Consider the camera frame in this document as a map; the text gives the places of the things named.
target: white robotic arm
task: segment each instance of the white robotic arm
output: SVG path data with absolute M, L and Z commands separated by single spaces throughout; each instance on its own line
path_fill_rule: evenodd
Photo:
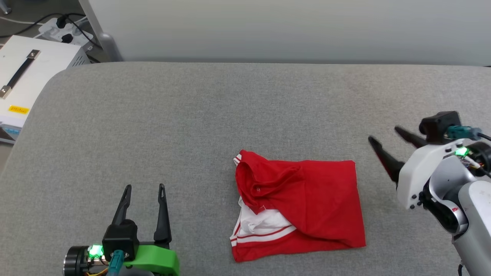
M 404 140 L 418 147 L 406 163 L 384 151 L 375 138 L 369 137 L 369 142 L 396 182 L 399 202 L 406 209 L 423 205 L 452 235 L 452 244 L 469 274 L 489 276 L 491 183 L 474 175 L 489 174 L 483 166 L 490 169 L 491 156 L 483 156 L 483 152 L 491 152 L 491 147 L 482 142 L 464 147 L 464 139 L 448 138 L 450 126 L 460 126 L 455 111 L 423 119 L 420 130 L 427 135 L 426 140 L 396 127 Z

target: floor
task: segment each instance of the floor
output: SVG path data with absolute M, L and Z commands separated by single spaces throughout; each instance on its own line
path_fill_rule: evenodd
M 0 16 L 17 21 L 34 22 L 50 13 L 83 13 L 78 0 L 6 0 L 5 2 L 12 9 L 12 13 L 8 15 L 0 14 Z M 18 32 L 27 26 L 25 24 L 0 20 L 0 35 Z M 83 26 L 82 29 L 93 33 L 89 24 Z M 20 35 L 34 37 L 37 34 L 39 34 L 38 28 L 33 27 Z M 8 38 L 0 38 L 0 44 L 4 44 L 7 40 Z M 95 47 L 89 53 L 101 62 L 108 61 L 104 52 Z M 3 171 L 11 150 L 12 145 L 0 143 L 0 172 Z

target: power strip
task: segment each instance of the power strip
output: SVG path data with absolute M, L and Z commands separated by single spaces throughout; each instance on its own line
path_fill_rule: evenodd
M 68 44 L 81 46 L 85 52 L 92 50 L 93 45 L 72 23 L 67 23 L 64 28 L 58 28 L 56 25 L 58 18 L 51 18 L 49 21 L 39 27 L 39 33 L 46 39 L 63 42 L 62 37 L 70 34 L 73 40 Z M 83 31 L 91 40 L 94 38 L 89 32 Z

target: gray table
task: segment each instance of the gray table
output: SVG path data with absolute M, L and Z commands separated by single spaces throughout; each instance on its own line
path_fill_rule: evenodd
M 141 241 L 167 185 L 183 276 L 451 276 L 458 255 L 429 212 L 403 210 L 367 137 L 406 160 L 396 124 L 460 111 L 491 133 L 491 69 L 451 66 L 110 63 L 59 73 L 39 96 L 0 182 L 2 275 L 59 275 L 100 242 L 121 193 Z M 367 247 L 237 264 L 232 158 L 356 162 Z

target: green light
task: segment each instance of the green light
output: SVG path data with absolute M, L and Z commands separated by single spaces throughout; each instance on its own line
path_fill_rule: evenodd
M 102 255 L 104 255 L 104 249 L 102 248 L 102 245 L 93 245 L 89 247 L 88 253 L 89 253 L 89 258 L 97 259 L 99 257 L 102 257 Z
M 460 149 L 455 151 L 455 155 L 459 155 L 465 157 L 469 153 L 469 149 L 466 147 L 461 147 Z

